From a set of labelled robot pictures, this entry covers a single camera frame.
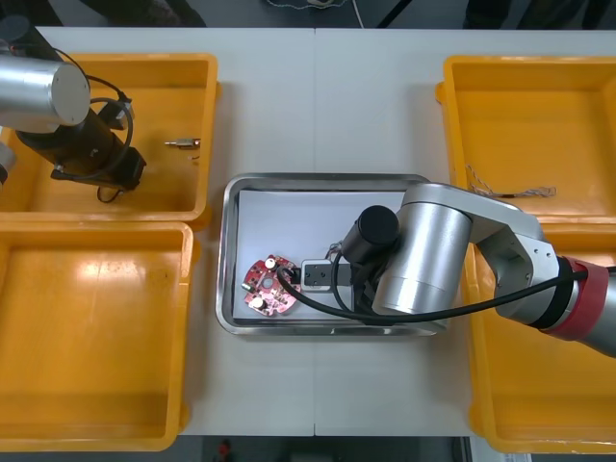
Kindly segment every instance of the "silver cylinder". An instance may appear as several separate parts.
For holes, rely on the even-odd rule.
[[[378,283],[379,315],[432,313],[452,307],[471,237],[471,220],[431,203],[398,211],[400,249]]]
[[[596,351],[616,358],[616,276],[609,278],[605,305],[599,320],[580,341]]]
[[[81,123],[90,87],[75,65],[0,55],[0,125],[51,133]]]

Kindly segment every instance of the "red circuit board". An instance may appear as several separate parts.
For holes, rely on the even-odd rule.
[[[266,260],[256,262],[246,274],[242,286],[250,288],[244,301],[250,308],[264,316],[273,316],[275,313],[284,313],[295,303],[295,298],[284,290],[276,275],[276,268],[296,268],[289,260],[270,255]],[[294,284],[294,289],[301,290],[300,285]]]

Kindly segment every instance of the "thin wire bundle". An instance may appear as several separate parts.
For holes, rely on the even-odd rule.
[[[473,193],[479,195],[485,195],[486,197],[499,197],[510,199],[514,197],[553,197],[556,195],[556,186],[542,186],[539,188],[532,188],[521,192],[495,192],[490,185],[488,185],[485,181],[483,181],[477,175],[476,171],[470,166],[466,165],[466,168],[473,175],[473,178],[476,182],[481,185],[478,186],[476,184],[471,183],[469,186]]]

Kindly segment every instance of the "wire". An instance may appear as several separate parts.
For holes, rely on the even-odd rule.
[[[343,252],[338,252],[333,263],[331,264],[331,292],[334,294],[334,298],[336,298],[336,303],[338,303],[338,306],[340,306],[340,308],[344,311],[350,312],[348,307],[343,302],[343,299],[340,297],[340,292],[338,292],[338,266],[342,256]]]
[[[115,190],[114,195],[112,195],[109,199],[103,199],[101,190],[102,190],[102,187],[99,186],[98,189],[96,190],[96,198],[103,204],[111,204],[122,193],[122,190]]]
[[[118,96],[119,99],[121,99],[121,100],[129,100],[130,101],[130,99],[126,96],[126,93],[124,93],[124,91],[120,90],[117,86],[115,86],[111,82],[108,82],[107,80],[101,79],[100,77],[96,77],[94,75],[88,75],[86,73],[86,71],[79,65],[79,63],[77,63],[68,53],[62,51],[60,48],[54,48],[53,50],[56,53],[64,56],[65,58],[67,58],[73,64],[75,64],[77,66],[77,68],[79,70],[81,70],[81,73],[84,74],[84,77],[86,77],[86,79],[92,80],[93,82],[98,82],[99,84],[103,84],[104,86],[109,87],[110,89],[114,90],[117,93],[117,96]]]
[[[520,291],[513,292],[511,294],[498,296],[491,300],[480,301],[479,303],[473,303],[471,305],[460,306],[457,308],[450,308],[447,310],[437,311],[434,313],[420,313],[417,315],[399,315],[399,316],[379,316],[379,315],[362,315],[354,312],[344,312],[342,310],[332,308],[331,306],[324,305],[322,303],[318,303],[317,301],[309,298],[308,296],[296,291],[291,284],[283,277],[283,267],[278,267],[276,270],[276,276],[278,277],[278,281],[282,285],[282,287],[287,291],[290,295],[294,296],[301,303],[314,308],[317,311],[321,311],[327,315],[338,316],[339,318],[345,318],[348,320],[355,321],[370,321],[370,322],[432,322],[432,321],[440,321],[448,318],[456,318],[458,316],[470,315],[472,313],[477,313],[479,311],[487,310],[489,308],[494,308],[496,306],[504,305],[506,303],[511,303],[512,301],[519,300],[526,296],[531,296],[543,292],[547,289],[550,289],[554,286],[560,284],[567,284],[573,281],[579,281],[585,279],[588,276],[588,271],[577,271],[572,272],[571,274],[567,274],[565,276],[558,276],[553,279],[549,279],[547,281],[541,282],[537,285],[527,287],[525,289],[521,289]],[[608,272],[610,274],[616,274],[616,267],[608,267]]]
[[[95,103],[114,104],[118,106],[126,114],[126,122],[128,123],[128,132],[126,133],[126,141],[124,142],[124,145],[120,149],[119,154],[117,154],[117,157],[115,157],[115,160],[112,163],[110,163],[108,166],[101,168],[95,173],[91,173],[89,175],[80,176],[80,175],[66,175],[65,174],[64,179],[67,179],[67,180],[72,180],[72,181],[94,180],[98,178],[100,175],[114,170],[115,168],[117,168],[117,166],[119,166],[122,163],[122,161],[124,161],[124,158],[126,157],[126,154],[128,153],[128,150],[131,147],[130,144],[131,144],[131,141],[133,140],[134,123],[133,123],[133,117],[131,116],[131,112],[128,110],[126,105],[123,102],[116,101],[112,98],[105,98],[102,96],[99,98],[91,99],[90,103],[91,104],[95,104]]]
[[[359,8],[357,8],[357,0],[351,0],[353,3],[353,9],[355,10],[355,16],[357,16],[357,22],[359,22],[359,27],[364,29],[364,21],[362,21],[362,16],[359,13]]]
[[[101,79],[100,77],[96,77],[95,75],[88,75],[88,74],[84,74],[84,75],[86,76],[86,78],[88,80],[92,80],[93,82],[98,82],[99,84],[103,84],[104,86],[109,87],[110,89],[114,90],[117,93],[117,97],[120,100],[122,100],[122,101],[130,101],[128,96],[126,96],[126,93],[124,91],[120,90],[118,87],[116,87],[111,82],[108,82],[105,79]]]
[[[307,10],[309,8],[314,8],[314,9],[317,9],[317,10],[327,10],[328,8],[340,8],[340,7],[342,7],[347,2],[347,0],[343,0],[341,3],[332,3],[331,5],[322,5],[321,6],[321,5],[309,4],[309,5],[304,5],[303,7],[297,7],[296,5],[289,5],[287,3],[273,3],[271,0],[266,0],[266,1],[270,5],[272,5],[273,7],[276,7],[276,8],[291,8],[293,10],[298,10],[298,11]]]

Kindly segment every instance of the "cylindrical motor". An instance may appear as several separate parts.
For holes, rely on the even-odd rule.
[[[398,235],[396,214],[382,205],[373,205],[364,210],[350,228],[341,252],[349,263],[363,264],[391,248]]]
[[[379,315],[420,314],[452,307],[471,237],[464,214],[431,203],[403,204],[400,245],[378,283]]]
[[[52,133],[81,123],[89,108],[90,86],[75,65],[0,55],[0,125]]]

